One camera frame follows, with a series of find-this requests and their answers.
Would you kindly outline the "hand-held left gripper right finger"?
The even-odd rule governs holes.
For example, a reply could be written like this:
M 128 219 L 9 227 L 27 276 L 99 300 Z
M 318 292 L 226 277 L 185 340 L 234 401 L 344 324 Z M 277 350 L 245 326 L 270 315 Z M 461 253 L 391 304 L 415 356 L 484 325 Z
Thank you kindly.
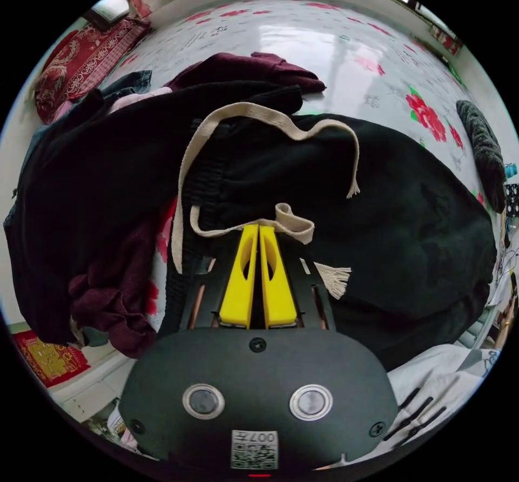
M 259 247 L 265 326 L 294 327 L 296 306 L 273 227 L 259 226 Z

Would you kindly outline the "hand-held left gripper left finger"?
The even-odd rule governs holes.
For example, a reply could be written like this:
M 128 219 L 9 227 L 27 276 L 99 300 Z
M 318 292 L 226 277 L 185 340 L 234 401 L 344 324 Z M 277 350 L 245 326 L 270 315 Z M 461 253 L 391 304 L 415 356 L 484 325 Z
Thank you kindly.
M 241 231 L 223 300 L 219 319 L 223 326 L 250 328 L 259 225 L 245 225 Z

